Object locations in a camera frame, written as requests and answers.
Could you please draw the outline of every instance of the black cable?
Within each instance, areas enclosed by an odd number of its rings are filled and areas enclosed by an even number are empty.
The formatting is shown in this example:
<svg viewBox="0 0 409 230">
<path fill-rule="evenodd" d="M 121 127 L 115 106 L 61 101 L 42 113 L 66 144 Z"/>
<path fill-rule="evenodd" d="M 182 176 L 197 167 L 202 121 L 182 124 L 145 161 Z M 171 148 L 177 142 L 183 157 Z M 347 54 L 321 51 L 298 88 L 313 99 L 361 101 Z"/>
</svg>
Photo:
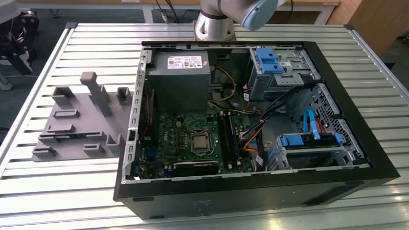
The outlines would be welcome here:
<svg viewBox="0 0 409 230">
<path fill-rule="evenodd" d="M 162 10 L 162 8 L 159 7 L 158 1 L 157 1 L 157 0 L 154 0 L 154 1 L 155 1 L 155 4 L 157 4 L 157 7 L 158 7 L 159 12 L 163 13 L 163 10 Z"/>
<path fill-rule="evenodd" d="M 277 109 L 279 109 L 285 104 L 286 104 L 286 101 L 287 99 L 290 98 L 290 96 L 297 93 L 298 91 L 301 90 L 305 90 L 305 89 L 309 89 L 309 88 L 313 88 L 317 83 L 321 83 L 322 81 L 321 80 L 314 80 L 313 82 L 310 83 L 306 83 L 305 85 L 301 85 L 301 86 L 295 86 L 293 87 L 289 91 L 286 91 L 283 94 L 281 94 L 279 97 L 277 97 L 273 102 L 267 105 L 266 109 L 263 110 L 263 112 L 261 113 L 259 115 L 259 118 L 258 118 L 258 122 L 255 123 L 255 125 L 251 126 L 251 128 L 249 128 L 247 131 L 245 131 L 242 133 L 242 137 L 245 137 L 247 134 L 250 134 L 253 131 L 255 131 L 258 129 L 258 127 L 265 123 L 265 121 L 267 120 L 269 118 L 269 114 L 271 112 L 274 112 Z"/>
<path fill-rule="evenodd" d="M 289 23 L 289 19 L 293 16 L 293 10 L 294 10 L 294 2 L 293 2 L 293 0 L 290 0 L 290 1 L 291 1 L 291 10 L 289 11 L 289 15 L 287 15 L 287 19 L 286 19 L 286 24 Z"/>
<path fill-rule="evenodd" d="M 179 17 L 179 20 L 183 19 L 185 15 L 186 15 L 186 12 L 187 12 L 187 10 L 185 10 L 183 14 L 182 14 L 181 17 Z"/>
<path fill-rule="evenodd" d="M 173 12 L 175 23 L 178 23 L 178 18 L 177 18 L 175 12 L 174 12 L 174 8 L 173 8 L 173 5 L 171 5 L 171 2 L 170 2 L 170 0 L 165 0 L 165 1 L 166 1 L 167 5 L 170 7 L 171 12 Z"/>
</svg>

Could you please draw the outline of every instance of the green motherboard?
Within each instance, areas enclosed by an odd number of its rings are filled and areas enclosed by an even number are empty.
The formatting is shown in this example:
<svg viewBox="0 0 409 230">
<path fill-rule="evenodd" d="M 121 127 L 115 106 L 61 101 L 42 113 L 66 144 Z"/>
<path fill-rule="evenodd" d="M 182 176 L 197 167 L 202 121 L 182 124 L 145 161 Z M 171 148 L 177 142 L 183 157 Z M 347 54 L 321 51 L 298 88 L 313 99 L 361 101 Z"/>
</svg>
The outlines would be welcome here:
<svg viewBox="0 0 409 230">
<path fill-rule="evenodd" d="M 238 136 L 243 131 L 241 115 L 231 114 L 230 118 Z M 218 174 L 251 172 L 249 157 L 239 158 L 237 167 L 229 168 L 222 164 L 217 114 L 159 117 L 157 163 L 166 165 L 175 161 L 217 161 Z"/>
</svg>

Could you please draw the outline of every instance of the yellow wire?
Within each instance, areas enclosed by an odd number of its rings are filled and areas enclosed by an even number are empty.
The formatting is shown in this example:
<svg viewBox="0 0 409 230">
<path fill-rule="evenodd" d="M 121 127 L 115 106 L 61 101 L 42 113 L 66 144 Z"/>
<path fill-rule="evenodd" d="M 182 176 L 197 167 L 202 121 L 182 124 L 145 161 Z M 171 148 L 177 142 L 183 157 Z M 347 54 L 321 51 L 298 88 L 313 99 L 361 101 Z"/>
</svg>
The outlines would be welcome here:
<svg viewBox="0 0 409 230">
<path fill-rule="evenodd" d="M 210 102 L 222 102 L 222 101 L 225 101 L 225 100 L 227 100 L 229 98 L 233 97 L 233 95 L 235 93 L 235 82 L 234 82 L 230 74 L 227 74 L 227 72 L 222 68 L 219 68 L 219 67 L 214 67 L 214 68 L 219 69 L 223 72 L 223 74 L 229 77 L 229 79 L 231 80 L 231 83 L 233 83 L 233 91 L 231 91 L 231 94 L 227 97 L 219 98 L 219 99 L 214 99 L 214 100 L 209 100 Z"/>
</svg>

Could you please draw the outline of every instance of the sticker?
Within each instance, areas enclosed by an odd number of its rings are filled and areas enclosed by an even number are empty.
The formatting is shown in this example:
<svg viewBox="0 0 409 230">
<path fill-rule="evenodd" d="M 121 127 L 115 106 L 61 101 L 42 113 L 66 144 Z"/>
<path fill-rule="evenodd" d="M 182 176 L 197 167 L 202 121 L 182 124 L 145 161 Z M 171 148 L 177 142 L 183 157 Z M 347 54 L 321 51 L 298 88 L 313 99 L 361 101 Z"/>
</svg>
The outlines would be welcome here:
<svg viewBox="0 0 409 230">
<path fill-rule="evenodd" d="M 291 63 L 289 61 L 279 62 L 281 66 L 291 66 Z"/>
<path fill-rule="evenodd" d="M 167 57 L 167 69 L 201 69 L 201 56 L 171 56 Z"/>
<path fill-rule="evenodd" d="M 243 97 L 243 100 L 247 102 L 247 101 L 249 101 L 249 94 L 247 94 L 247 93 L 243 93 L 243 94 L 242 94 L 242 97 Z"/>
<path fill-rule="evenodd" d="M 258 155 L 255 157 L 255 161 L 262 166 L 263 160 L 261 159 L 261 157 Z"/>
</svg>

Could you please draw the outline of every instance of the floor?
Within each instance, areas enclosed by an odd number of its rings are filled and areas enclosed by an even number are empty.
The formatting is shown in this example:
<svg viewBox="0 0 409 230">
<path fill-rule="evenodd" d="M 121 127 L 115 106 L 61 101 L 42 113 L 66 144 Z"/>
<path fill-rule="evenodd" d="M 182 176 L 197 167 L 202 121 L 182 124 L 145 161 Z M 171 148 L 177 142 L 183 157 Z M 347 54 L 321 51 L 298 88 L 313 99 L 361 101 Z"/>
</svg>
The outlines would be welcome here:
<svg viewBox="0 0 409 230">
<path fill-rule="evenodd" d="M 66 22 L 143 23 L 139 10 L 59 10 L 59 17 L 57 19 L 51 18 L 47 10 L 35 10 L 35 12 L 39 18 L 39 28 L 35 39 L 37 59 L 31 63 L 33 76 L 39 75 Z M 175 10 L 175 13 L 182 18 L 181 23 L 190 23 L 191 20 L 197 19 L 198 15 L 197 11 Z M 158 11 L 153 12 L 153 17 L 155 23 L 162 22 Z M 409 88 L 409 77 L 406 76 L 406 73 L 409 73 L 409 45 L 402 44 L 397 40 L 381 59 L 383 62 L 395 62 L 391 71 L 405 87 Z M 13 67 L 2 65 L 0 65 L 0 73 L 3 76 L 18 75 Z M 13 84 L 13 90 L 9 92 L 0 91 L 0 143 L 6 135 L 6 131 L 2 129 L 9 128 L 13 123 L 35 77 L 11 77 L 7 80 Z"/>
</svg>

